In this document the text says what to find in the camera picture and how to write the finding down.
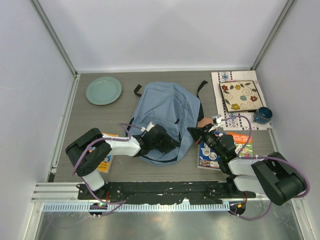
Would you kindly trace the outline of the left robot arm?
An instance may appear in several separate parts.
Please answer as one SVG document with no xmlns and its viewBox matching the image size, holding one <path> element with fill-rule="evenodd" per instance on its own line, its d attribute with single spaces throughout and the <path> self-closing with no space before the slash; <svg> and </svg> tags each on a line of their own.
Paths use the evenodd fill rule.
<svg viewBox="0 0 320 240">
<path fill-rule="evenodd" d="M 98 170 L 106 157 L 144 157 L 152 150 L 166 154 L 180 146 L 159 124 L 150 123 L 140 131 L 141 134 L 118 137 L 92 128 L 66 147 L 65 153 L 73 165 L 72 174 L 82 179 L 92 198 L 101 201 L 108 190 Z"/>
</svg>

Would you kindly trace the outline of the yellow 130-storey treehouse book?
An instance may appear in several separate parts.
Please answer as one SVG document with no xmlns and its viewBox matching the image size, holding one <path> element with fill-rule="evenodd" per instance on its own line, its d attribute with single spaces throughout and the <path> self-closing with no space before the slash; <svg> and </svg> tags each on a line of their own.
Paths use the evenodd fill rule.
<svg viewBox="0 0 320 240">
<path fill-rule="evenodd" d="M 102 133 L 103 137 L 118 137 L 117 134 L 109 134 L 109 133 Z M 113 155 L 108 155 L 104 158 L 104 160 L 99 164 L 97 167 L 98 171 L 100 173 L 108 173 L 111 168 L 111 164 L 113 161 L 114 156 Z"/>
</svg>

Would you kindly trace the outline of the orange 78-storey treehouse book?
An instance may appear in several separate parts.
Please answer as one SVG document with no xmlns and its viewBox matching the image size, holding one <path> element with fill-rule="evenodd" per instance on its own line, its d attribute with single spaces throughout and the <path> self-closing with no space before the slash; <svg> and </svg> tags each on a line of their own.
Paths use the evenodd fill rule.
<svg viewBox="0 0 320 240">
<path fill-rule="evenodd" d="M 246 144 L 249 136 L 245 134 L 227 132 L 227 135 L 232 135 L 234 144 L 236 146 L 235 152 L 241 157 L 252 157 L 253 153 L 253 138 L 251 137 L 249 142 Z"/>
</svg>

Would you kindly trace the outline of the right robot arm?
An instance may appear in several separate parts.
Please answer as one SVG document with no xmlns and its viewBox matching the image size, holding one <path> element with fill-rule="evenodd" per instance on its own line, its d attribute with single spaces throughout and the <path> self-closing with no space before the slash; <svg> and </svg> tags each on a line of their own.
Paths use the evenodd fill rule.
<svg viewBox="0 0 320 240">
<path fill-rule="evenodd" d="M 228 175 L 225 190 L 230 197 L 236 198 L 243 192 L 259 193 L 281 206 L 309 193 L 307 177 L 280 153 L 241 156 L 233 136 L 218 136 L 212 124 L 187 130 L 197 144 L 206 144 L 218 156 L 219 169 Z"/>
</svg>

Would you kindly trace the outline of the floral square plate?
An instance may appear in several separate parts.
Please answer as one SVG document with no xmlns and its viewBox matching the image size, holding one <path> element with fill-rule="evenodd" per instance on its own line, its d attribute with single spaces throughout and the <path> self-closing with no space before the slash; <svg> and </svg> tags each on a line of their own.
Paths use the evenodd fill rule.
<svg viewBox="0 0 320 240">
<path fill-rule="evenodd" d="M 226 111 L 255 112 L 264 106 L 256 84 L 252 80 L 226 81 L 219 83 Z"/>
</svg>

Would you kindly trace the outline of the patterned white placemat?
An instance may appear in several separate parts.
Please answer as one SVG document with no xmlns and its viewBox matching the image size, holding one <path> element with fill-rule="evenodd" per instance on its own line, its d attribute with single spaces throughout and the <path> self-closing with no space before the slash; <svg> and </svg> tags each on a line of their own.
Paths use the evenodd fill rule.
<svg viewBox="0 0 320 240">
<path fill-rule="evenodd" d="M 225 103 L 222 98 L 219 83 L 234 81 L 254 81 L 258 93 L 262 99 L 263 105 L 264 107 L 266 107 L 266 101 L 264 99 L 264 95 L 258 82 L 256 72 L 254 70 L 212 72 L 211 80 L 215 94 L 217 113 L 219 115 L 222 115 L 223 118 L 232 117 L 232 119 L 227 120 L 225 124 L 222 126 L 225 131 L 244 131 L 249 129 L 249 124 L 247 120 L 245 120 L 242 117 L 238 118 L 238 116 L 240 115 L 245 116 L 250 120 L 253 130 L 267 130 L 272 127 L 270 122 L 267 124 L 259 124 L 257 122 L 254 122 L 253 119 L 255 111 L 227 112 Z"/>
</svg>

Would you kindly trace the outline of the dark blue mug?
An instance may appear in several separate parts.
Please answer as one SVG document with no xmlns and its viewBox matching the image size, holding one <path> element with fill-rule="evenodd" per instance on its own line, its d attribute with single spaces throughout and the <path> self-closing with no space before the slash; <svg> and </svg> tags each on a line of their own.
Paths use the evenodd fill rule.
<svg viewBox="0 0 320 240">
<path fill-rule="evenodd" d="M 273 112 L 267 107 L 260 107 L 253 114 L 253 122 L 259 124 L 267 124 L 271 121 Z"/>
</svg>

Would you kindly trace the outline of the light blue backpack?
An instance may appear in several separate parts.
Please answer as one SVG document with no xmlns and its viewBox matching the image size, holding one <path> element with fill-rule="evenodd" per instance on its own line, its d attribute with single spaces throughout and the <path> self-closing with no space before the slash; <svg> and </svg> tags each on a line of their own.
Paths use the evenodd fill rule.
<svg viewBox="0 0 320 240">
<path fill-rule="evenodd" d="M 138 135 L 140 129 L 150 122 L 165 128 L 167 133 L 180 143 L 169 153 L 151 150 L 139 158 L 154 166 L 168 166 L 178 163 L 188 152 L 194 140 L 188 127 L 196 127 L 204 112 L 198 95 L 194 95 L 175 82 L 151 82 L 139 94 L 141 85 L 134 89 L 139 102 L 126 128 L 129 134 Z"/>
</svg>

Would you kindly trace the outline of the teal round plate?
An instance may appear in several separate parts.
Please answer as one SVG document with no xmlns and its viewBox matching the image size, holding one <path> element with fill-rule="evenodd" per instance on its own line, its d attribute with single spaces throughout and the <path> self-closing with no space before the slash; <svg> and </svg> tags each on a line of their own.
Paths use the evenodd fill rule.
<svg viewBox="0 0 320 240">
<path fill-rule="evenodd" d="M 122 84 L 118 79 L 102 76 L 87 86 L 85 96 L 91 104 L 105 106 L 115 102 L 121 96 L 122 90 Z"/>
</svg>

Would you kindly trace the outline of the blue illustrated book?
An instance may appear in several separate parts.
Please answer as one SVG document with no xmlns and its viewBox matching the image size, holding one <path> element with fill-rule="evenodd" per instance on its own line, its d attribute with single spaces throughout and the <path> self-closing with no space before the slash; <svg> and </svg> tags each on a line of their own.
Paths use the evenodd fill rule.
<svg viewBox="0 0 320 240">
<path fill-rule="evenodd" d="M 198 168 L 220 170 L 220 156 L 218 156 L 206 143 L 202 142 L 201 144 L 199 144 L 198 150 Z"/>
</svg>

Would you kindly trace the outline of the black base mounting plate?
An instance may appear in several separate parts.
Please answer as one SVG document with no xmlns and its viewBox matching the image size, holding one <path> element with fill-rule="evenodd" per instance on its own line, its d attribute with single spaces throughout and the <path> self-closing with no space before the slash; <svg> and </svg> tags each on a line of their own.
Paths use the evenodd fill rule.
<svg viewBox="0 0 320 240">
<path fill-rule="evenodd" d="M 232 190 L 229 183 L 219 181 L 108 182 L 94 194 L 103 201 L 129 205 L 179 205 L 184 199 L 192 205 L 221 204 L 222 199 L 256 197 L 253 192 Z"/>
</svg>

